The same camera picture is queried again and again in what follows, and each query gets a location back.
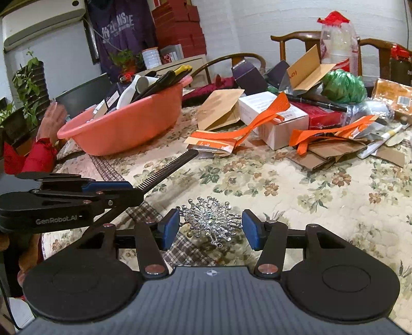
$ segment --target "stack of red boxes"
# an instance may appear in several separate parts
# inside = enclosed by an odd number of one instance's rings
[[[168,0],[152,11],[159,49],[181,44],[184,57],[206,53],[206,42],[200,27],[196,6],[185,0]]]

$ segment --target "bottle with red cap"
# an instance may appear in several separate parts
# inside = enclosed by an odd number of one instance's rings
[[[391,49],[390,80],[403,85],[411,86],[411,62],[409,51],[399,45]]]

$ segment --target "air conditioner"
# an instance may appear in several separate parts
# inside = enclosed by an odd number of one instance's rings
[[[79,21],[86,13],[84,0],[38,0],[2,19],[5,51],[48,31]]]

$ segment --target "stack of plastic cups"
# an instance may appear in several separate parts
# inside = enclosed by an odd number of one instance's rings
[[[147,69],[155,68],[162,64],[157,47],[143,50],[142,55]]]

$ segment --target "comb teeth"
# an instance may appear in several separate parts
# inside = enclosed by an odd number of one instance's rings
[[[137,188],[140,189],[144,194],[146,194],[148,191],[153,189],[155,186],[157,186],[159,183],[165,180],[168,176],[170,176],[173,172],[175,172],[183,165],[185,165],[187,162],[195,158],[198,154],[199,152],[197,150],[187,150],[185,153],[177,157],[175,160],[166,164],[160,170],[152,174],[143,183],[137,186]]]

